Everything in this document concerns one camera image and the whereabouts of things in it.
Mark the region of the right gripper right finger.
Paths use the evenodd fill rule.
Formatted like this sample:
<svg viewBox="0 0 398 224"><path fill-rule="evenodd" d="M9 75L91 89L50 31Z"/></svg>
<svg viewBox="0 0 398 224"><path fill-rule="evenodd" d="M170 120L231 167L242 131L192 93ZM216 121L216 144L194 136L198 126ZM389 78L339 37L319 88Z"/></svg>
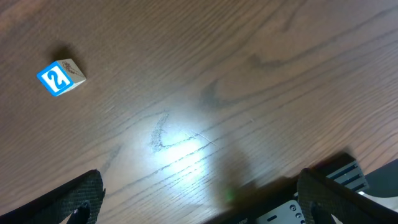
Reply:
<svg viewBox="0 0 398 224"><path fill-rule="evenodd" d="M338 184L312 169L297 182L298 203L305 223L397 223L397 212Z"/></svg>

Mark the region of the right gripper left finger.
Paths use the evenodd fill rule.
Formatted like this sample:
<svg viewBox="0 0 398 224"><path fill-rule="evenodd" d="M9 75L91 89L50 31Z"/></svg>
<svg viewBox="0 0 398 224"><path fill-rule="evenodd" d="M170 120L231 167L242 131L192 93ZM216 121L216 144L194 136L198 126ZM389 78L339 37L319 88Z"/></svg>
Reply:
<svg viewBox="0 0 398 224"><path fill-rule="evenodd" d="M95 224L103 204L105 188L100 171L78 176L41 197L1 215L1 223Z"/></svg>

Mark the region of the blue number 2 block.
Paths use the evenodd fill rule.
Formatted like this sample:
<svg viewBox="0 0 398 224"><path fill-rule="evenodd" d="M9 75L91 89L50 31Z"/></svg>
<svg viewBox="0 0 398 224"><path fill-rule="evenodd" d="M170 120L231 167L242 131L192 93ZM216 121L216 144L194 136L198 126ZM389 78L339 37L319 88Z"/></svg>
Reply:
<svg viewBox="0 0 398 224"><path fill-rule="evenodd" d="M71 58L54 61L39 72L37 78L52 96L60 96L86 81Z"/></svg>

